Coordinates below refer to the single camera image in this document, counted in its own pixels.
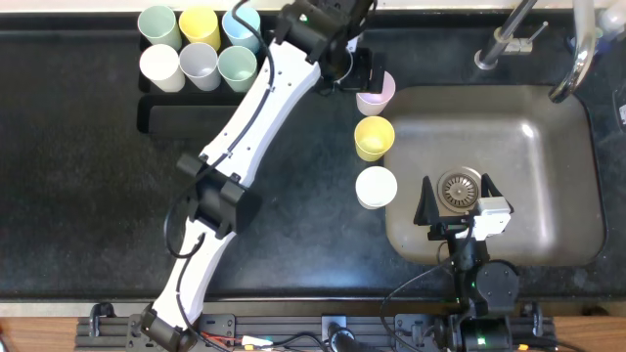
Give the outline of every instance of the sink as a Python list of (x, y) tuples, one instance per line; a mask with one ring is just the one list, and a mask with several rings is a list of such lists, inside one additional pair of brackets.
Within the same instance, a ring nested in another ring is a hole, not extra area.
[(605, 228), (589, 118), (575, 97), (550, 102), (549, 90), (436, 86), (396, 93), (384, 111), (396, 133), (384, 166), (398, 181), (386, 232), (400, 255), (436, 262), (439, 242), (413, 224), (424, 176), (448, 216), (475, 206), (479, 175), (487, 173), (514, 207), (505, 233), (487, 239), (492, 259), (552, 266), (594, 260)]

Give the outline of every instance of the wooden floor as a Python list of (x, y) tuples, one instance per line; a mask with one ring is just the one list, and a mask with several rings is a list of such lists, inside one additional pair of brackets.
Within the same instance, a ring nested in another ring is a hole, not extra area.
[[(566, 317), (555, 321), (559, 339), (586, 351), (626, 350), (626, 318)], [(0, 318), (0, 335), (9, 352), (68, 352), (74, 346), (76, 322), (75, 318)]]

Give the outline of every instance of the white wall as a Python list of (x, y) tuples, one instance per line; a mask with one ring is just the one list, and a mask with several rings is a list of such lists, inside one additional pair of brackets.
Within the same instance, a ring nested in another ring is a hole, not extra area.
[[(379, 0), (380, 9), (510, 9), (519, 0)], [(595, 0), (604, 8), (615, 0)], [(259, 10), (277, 10), (291, 0), (251, 0)], [(2, 12), (132, 12), (152, 5), (180, 10), (196, 4), (209, 4), (228, 10), (237, 0), (0, 0)], [(535, 9), (571, 8), (571, 0), (539, 0)]]

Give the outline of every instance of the yellow cup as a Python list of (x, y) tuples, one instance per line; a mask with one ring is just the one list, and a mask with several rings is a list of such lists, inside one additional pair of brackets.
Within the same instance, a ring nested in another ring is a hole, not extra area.
[(206, 43), (219, 50), (222, 44), (219, 38), (217, 15), (208, 6), (194, 6), (180, 15), (180, 30), (191, 43)]
[(394, 140), (393, 126), (380, 116), (365, 117), (354, 129), (356, 153), (365, 161), (380, 159), (391, 148)]

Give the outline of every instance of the drain strainer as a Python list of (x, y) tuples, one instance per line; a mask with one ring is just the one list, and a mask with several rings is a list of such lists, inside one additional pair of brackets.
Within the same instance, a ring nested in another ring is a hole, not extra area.
[(469, 167), (459, 167), (444, 173), (437, 185), (439, 200), (448, 209), (463, 213), (478, 199), (480, 175)]

